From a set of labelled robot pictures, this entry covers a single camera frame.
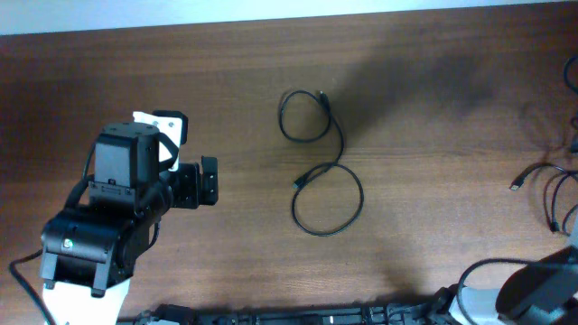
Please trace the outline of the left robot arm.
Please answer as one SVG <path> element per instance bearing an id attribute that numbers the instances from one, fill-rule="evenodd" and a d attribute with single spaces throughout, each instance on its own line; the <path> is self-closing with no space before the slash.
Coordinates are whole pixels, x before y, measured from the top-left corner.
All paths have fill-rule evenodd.
<path id="1" fill-rule="evenodd" d="M 52 324 L 116 323 L 136 260 L 154 245 L 162 216 L 219 197 L 217 159 L 174 170 L 177 144 L 154 125 L 106 125 L 92 152 L 93 174 L 42 231 L 42 298 Z"/>

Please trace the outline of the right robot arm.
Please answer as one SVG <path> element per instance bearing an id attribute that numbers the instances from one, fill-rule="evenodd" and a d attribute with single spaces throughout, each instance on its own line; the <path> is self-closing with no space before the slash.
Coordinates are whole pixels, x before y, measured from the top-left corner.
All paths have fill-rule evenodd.
<path id="1" fill-rule="evenodd" d="M 499 289 L 465 285 L 486 265 L 519 265 Z M 461 275 L 444 313 L 452 324 L 577 325 L 577 248 L 565 247 L 538 261 L 488 258 Z"/>

